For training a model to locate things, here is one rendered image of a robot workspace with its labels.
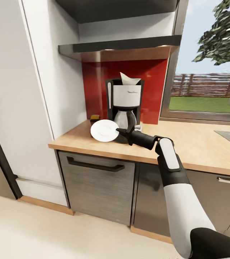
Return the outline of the bottle of coffee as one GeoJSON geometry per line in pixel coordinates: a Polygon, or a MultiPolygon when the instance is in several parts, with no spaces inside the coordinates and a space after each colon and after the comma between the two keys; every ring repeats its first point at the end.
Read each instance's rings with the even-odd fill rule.
{"type": "Polygon", "coordinates": [[[99,115],[91,115],[89,120],[90,120],[90,124],[92,126],[95,122],[100,121],[100,117],[99,117],[99,115]]]}

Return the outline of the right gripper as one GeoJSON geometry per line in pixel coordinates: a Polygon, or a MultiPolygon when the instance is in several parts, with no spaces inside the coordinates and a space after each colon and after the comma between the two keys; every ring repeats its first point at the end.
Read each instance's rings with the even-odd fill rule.
{"type": "Polygon", "coordinates": [[[144,133],[136,131],[134,129],[134,125],[132,125],[132,124],[129,126],[128,129],[117,128],[116,130],[126,136],[126,138],[128,140],[127,143],[130,146],[132,146],[133,144],[141,146],[141,144],[146,136],[144,133]]]}

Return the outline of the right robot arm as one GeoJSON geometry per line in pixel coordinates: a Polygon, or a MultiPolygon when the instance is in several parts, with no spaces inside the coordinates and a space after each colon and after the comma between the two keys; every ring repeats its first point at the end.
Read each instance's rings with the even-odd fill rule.
{"type": "Polygon", "coordinates": [[[164,186],[170,236],[185,259],[230,259],[230,237],[216,231],[204,212],[171,139],[142,133],[142,125],[117,128],[128,144],[155,152],[164,186]]]}

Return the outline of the paper coffee filter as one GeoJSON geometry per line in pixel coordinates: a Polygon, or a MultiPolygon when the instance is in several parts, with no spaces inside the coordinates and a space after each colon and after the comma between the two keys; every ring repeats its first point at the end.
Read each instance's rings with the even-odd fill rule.
{"type": "Polygon", "coordinates": [[[141,79],[139,78],[130,78],[125,74],[121,73],[123,85],[136,85],[141,79]]]}

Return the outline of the saucer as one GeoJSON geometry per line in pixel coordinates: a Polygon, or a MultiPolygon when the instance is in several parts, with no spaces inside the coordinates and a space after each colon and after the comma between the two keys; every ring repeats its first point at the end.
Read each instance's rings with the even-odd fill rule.
{"type": "Polygon", "coordinates": [[[119,135],[118,125],[111,120],[100,120],[91,127],[91,135],[94,139],[101,142],[109,142],[116,139],[119,135]]]}

